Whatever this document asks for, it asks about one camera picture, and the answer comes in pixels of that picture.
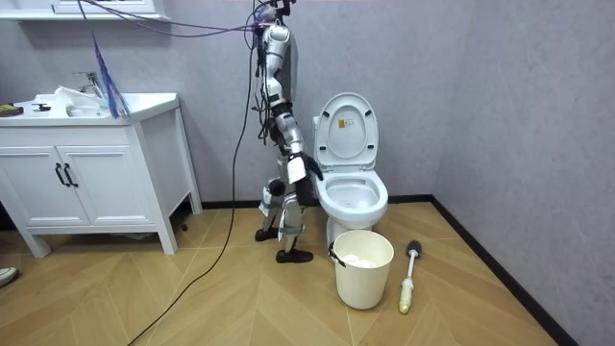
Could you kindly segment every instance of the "robot leg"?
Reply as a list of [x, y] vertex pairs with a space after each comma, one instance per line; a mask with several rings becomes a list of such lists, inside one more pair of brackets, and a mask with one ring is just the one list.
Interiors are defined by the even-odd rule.
[[254, 234], [258, 242], [278, 237], [278, 228], [273, 227], [278, 211], [282, 207], [286, 184], [280, 179], [272, 179], [269, 185], [262, 190], [262, 201], [258, 208], [264, 215], [262, 228]]
[[314, 258], [308, 251], [295, 248], [297, 237], [304, 230], [304, 209], [299, 205], [297, 195], [292, 192], [284, 197], [280, 233], [286, 238], [283, 250], [276, 255], [277, 263], [306, 263]]

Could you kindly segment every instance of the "cabinet handle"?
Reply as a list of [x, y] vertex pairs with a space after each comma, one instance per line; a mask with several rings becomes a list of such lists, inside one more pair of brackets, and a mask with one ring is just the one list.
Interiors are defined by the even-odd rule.
[[68, 163], [65, 163], [64, 164], [64, 174], [66, 175], [66, 179], [68, 179], [68, 182], [70, 183], [70, 184], [66, 184], [66, 185], [67, 186], [73, 185], [75, 187], [79, 187], [79, 184], [73, 183], [73, 180], [70, 179], [70, 174], [68, 173], [68, 168], [70, 168], [70, 166], [68, 165]]
[[64, 179], [62, 179], [62, 173], [60, 173], [60, 168], [62, 168], [62, 165], [56, 162], [56, 174], [58, 175], [58, 179], [60, 179], [60, 183], [64, 186], [70, 187], [70, 184], [65, 183]]

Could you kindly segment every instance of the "white vanity cabinet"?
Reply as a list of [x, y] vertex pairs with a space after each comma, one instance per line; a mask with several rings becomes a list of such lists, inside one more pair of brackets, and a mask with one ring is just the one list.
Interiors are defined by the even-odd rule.
[[[101, 6], [146, 18], [166, 20], [163, 0], [96, 0]], [[87, 19], [122, 20], [82, 1]], [[83, 20], [76, 0], [0, 0], [0, 20]]]
[[201, 212], [179, 108], [115, 126], [0, 120], [0, 200], [36, 257], [50, 252], [39, 235], [93, 233], [158, 233], [173, 254], [168, 217], [186, 197]]

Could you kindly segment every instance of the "herringbone floor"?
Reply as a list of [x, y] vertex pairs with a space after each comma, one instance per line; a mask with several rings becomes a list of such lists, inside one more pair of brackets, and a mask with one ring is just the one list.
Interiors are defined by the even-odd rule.
[[[53, 236], [54, 252], [29, 255], [17, 233], [0, 233], [0, 266], [21, 269], [0, 288], [2, 345], [125, 345], [194, 277], [224, 242], [229, 210], [177, 215], [181, 250], [166, 256], [155, 236]], [[239, 210], [230, 246], [137, 345], [554, 345], [431, 204], [391, 205], [376, 231], [395, 246], [384, 297], [374, 309], [338, 298], [326, 255], [326, 214], [307, 211], [308, 264], [276, 264], [275, 240], [257, 244], [258, 210]], [[188, 231], [179, 230], [182, 223]], [[423, 244], [414, 301], [397, 311], [404, 248]]]

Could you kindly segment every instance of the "toilet seat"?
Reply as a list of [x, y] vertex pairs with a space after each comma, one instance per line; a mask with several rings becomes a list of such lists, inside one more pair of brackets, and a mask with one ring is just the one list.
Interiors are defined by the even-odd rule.
[[316, 123], [315, 159], [325, 171], [372, 169], [378, 154], [378, 122], [362, 96], [343, 92], [323, 108]]

